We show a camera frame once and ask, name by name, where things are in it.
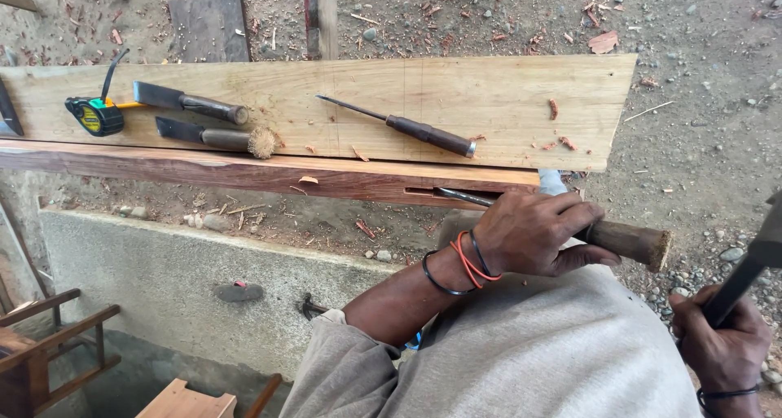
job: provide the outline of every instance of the dirt ground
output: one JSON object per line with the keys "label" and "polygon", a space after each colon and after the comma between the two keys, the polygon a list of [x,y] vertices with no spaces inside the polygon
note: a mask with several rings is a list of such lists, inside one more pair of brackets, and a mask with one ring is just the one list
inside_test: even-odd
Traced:
{"label": "dirt ground", "polygon": [[[20,65],[106,64],[112,50],[119,49],[110,40],[112,29],[131,48],[130,63],[173,63],[178,58],[167,0],[35,1],[40,15],[0,7],[0,44],[18,55]],[[259,26],[250,37],[253,59],[302,59],[303,0],[245,1],[248,26],[255,20]],[[338,42],[340,59],[583,54],[590,52],[592,37],[616,30],[619,45],[613,53],[638,53],[638,65],[608,170],[565,178],[570,187],[584,189],[588,200],[600,203],[613,221],[675,231],[675,251],[663,273],[651,275],[630,263],[615,270],[631,290],[649,295],[650,306],[668,323],[665,295],[673,287],[696,291],[724,279],[730,264],[719,254],[746,246],[767,211],[764,201],[782,186],[782,19],[762,16],[774,1],[338,0]],[[592,2],[599,26],[582,11]],[[369,41],[362,33],[372,26],[377,38]],[[271,50],[275,28],[277,50]],[[658,86],[641,84],[643,77]],[[624,122],[670,101],[675,103]],[[265,204],[246,212],[241,229],[240,213],[233,213],[232,233],[337,253],[388,250],[400,265],[434,246],[447,212],[194,188],[186,178],[182,185],[170,185],[10,170],[2,176],[0,193],[21,220],[42,270],[47,263],[36,196],[102,211],[120,204],[145,206],[153,219],[170,224],[183,224],[185,214],[203,216],[224,204],[226,211]],[[262,221],[249,217],[260,212],[265,213]],[[374,240],[356,227],[357,219],[375,231]],[[778,272],[767,273],[768,285],[751,290],[774,329],[782,319]],[[764,395],[766,407],[782,416],[773,400]]]}

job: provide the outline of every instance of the person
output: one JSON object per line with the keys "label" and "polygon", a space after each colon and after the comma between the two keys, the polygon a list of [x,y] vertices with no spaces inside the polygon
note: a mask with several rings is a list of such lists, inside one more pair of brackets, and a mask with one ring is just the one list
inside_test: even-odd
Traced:
{"label": "person", "polygon": [[699,401],[715,418],[762,416],[771,333],[748,298],[713,330],[700,306],[717,286],[671,294],[677,348],[611,274],[621,258],[572,239],[604,211],[564,191],[541,172],[550,194],[449,213],[437,252],[318,316],[280,417],[659,418],[701,416]]}

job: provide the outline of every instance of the hammer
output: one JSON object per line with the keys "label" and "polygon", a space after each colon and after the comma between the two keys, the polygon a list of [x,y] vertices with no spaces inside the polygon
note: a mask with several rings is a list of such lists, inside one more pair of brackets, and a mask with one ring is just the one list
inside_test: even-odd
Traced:
{"label": "hammer", "polygon": [[782,268],[782,190],[766,203],[771,204],[771,212],[760,226],[758,235],[749,243],[747,254],[717,294],[703,306],[703,315],[715,330],[766,267]]}
{"label": "hammer", "polygon": [[[490,207],[494,204],[494,200],[458,190],[442,187],[435,187],[435,190],[442,195],[480,206]],[[669,230],[646,229],[618,222],[598,221],[576,233],[573,237],[588,244],[601,246],[620,256],[629,257],[635,262],[646,264],[647,270],[659,273],[666,264],[673,233]]]}

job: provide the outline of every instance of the gray fabric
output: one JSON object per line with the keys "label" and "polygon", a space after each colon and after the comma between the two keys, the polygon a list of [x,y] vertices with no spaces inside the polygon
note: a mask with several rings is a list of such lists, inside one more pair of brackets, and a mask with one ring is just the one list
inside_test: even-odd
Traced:
{"label": "gray fabric", "polygon": [[395,348],[344,323],[313,322],[280,417],[700,416],[667,329],[601,265],[506,274],[438,315],[398,371]]}

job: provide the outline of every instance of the wooden frame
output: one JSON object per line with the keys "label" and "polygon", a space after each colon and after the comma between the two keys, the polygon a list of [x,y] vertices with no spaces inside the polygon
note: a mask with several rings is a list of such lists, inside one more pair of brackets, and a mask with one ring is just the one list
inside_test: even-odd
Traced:
{"label": "wooden frame", "polygon": [[[103,322],[120,313],[119,305],[111,305],[72,326],[61,325],[60,304],[73,300],[80,294],[78,289],[69,290],[0,317],[0,327],[5,327],[52,309],[57,329],[53,335],[39,342],[30,341],[30,345],[15,352],[12,350],[10,354],[0,347],[0,356],[4,357],[0,359],[0,392],[9,398],[8,401],[0,403],[0,413],[3,415],[9,418],[31,418],[121,361],[119,355],[107,358],[103,345]],[[87,340],[87,337],[80,336],[91,328],[95,330],[95,339]],[[67,343],[71,339],[78,339],[79,343]],[[48,363],[84,342],[94,344],[98,364],[51,392]]]}
{"label": "wooden frame", "polygon": [[26,10],[28,12],[37,12],[38,7],[35,6],[33,0],[0,0],[0,4],[10,5],[17,9]]}
{"label": "wooden frame", "polygon": [[[0,167],[423,206],[483,209],[434,187],[535,193],[537,171],[0,139]],[[300,183],[302,177],[318,184]]]}

